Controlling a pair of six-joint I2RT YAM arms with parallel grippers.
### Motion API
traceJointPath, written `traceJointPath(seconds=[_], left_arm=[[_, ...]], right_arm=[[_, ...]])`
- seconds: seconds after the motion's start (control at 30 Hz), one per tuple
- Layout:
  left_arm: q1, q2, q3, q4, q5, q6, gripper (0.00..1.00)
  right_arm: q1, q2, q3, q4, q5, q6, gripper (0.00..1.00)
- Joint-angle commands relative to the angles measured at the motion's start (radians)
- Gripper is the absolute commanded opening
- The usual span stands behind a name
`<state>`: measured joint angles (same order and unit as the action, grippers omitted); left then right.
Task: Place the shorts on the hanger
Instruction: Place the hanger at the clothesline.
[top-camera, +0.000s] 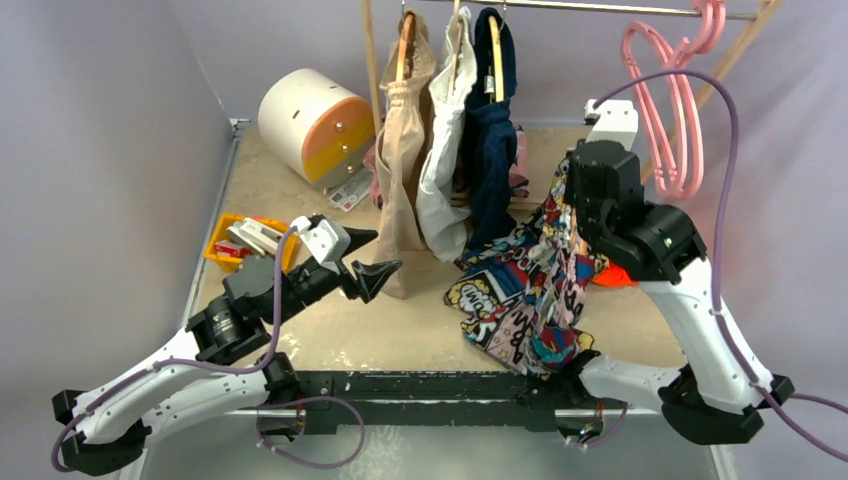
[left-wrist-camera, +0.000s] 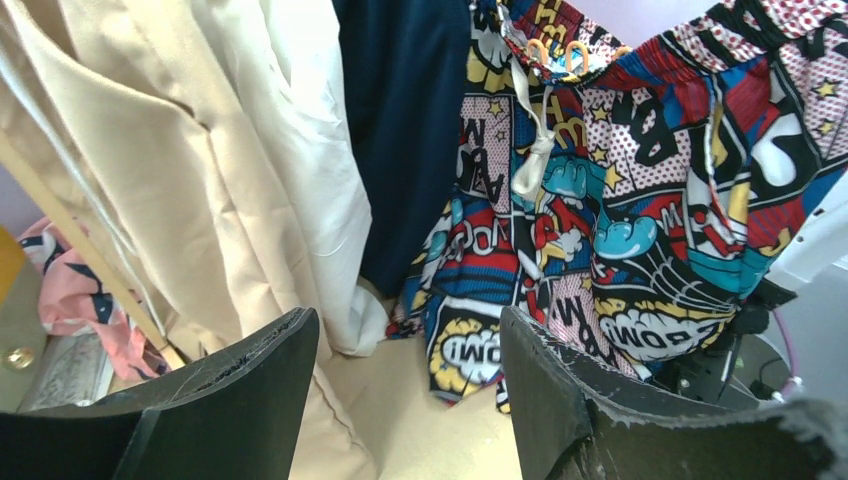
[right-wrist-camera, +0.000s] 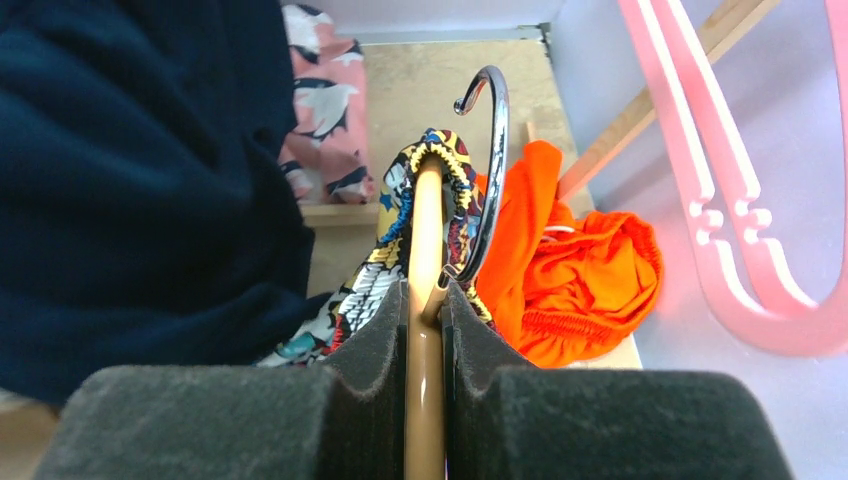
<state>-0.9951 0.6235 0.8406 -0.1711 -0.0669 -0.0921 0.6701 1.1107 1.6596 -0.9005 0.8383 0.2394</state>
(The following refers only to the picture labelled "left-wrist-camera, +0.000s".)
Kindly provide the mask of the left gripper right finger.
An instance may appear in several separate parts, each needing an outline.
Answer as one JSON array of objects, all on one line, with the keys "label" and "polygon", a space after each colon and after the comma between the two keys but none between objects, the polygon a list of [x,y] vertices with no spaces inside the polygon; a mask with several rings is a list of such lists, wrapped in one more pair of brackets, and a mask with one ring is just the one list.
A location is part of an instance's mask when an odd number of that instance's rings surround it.
[{"label": "left gripper right finger", "polygon": [[501,357],[526,479],[843,479],[847,410],[794,400],[733,411],[624,376],[517,308]]}]

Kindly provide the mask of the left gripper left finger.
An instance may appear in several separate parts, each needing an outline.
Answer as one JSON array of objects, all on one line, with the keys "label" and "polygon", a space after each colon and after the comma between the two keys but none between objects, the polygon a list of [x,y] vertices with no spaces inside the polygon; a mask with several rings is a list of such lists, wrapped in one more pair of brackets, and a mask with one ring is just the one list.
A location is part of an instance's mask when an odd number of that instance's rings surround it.
[{"label": "left gripper left finger", "polygon": [[5,479],[285,479],[320,322],[296,308],[185,367],[80,407],[1,417]]}]

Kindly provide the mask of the colourful comic print shorts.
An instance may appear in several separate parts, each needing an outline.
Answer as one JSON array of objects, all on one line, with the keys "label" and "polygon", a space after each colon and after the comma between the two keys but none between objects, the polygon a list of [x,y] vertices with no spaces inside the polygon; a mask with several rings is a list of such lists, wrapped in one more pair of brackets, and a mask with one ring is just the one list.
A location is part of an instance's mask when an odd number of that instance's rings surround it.
[{"label": "colourful comic print shorts", "polygon": [[846,173],[846,3],[722,1],[581,76],[523,52],[626,46],[569,3],[470,7],[456,179],[387,336],[502,412],[506,307],[641,380],[714,343]]}]

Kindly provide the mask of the wooden hanger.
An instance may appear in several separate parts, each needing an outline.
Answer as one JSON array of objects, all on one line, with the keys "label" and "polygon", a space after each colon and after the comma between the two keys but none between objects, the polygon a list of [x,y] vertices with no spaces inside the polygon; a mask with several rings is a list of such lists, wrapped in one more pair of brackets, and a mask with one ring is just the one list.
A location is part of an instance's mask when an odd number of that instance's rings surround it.
[{"label": "wooden hanger", "polygon": [[531,61],[544,66],[554,75],[581,76],[603,70],[611,62],[632,51],[629,46],[619,46],[610,58],[605,60],[602,56],[591,53],[588,46],[579,40],[571,41],[565,46],[559,45],[558,48],[559,55],[552,57],[541,40],[530,39],[524,46],[523,52]]}]

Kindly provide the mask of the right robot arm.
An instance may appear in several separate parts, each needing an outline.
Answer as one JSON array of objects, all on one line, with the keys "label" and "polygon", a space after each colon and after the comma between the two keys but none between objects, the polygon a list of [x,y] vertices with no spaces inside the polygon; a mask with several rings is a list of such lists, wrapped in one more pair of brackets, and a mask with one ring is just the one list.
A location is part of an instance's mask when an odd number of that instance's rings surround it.
[{"label": "right robot arm", "polygon": [[804,388],[782,306],[835,266],[847,267],[847,180],[838,182],[770,268],[741,313],[707,349],[661,367],[653,384],[730,409],[784,403]]}]

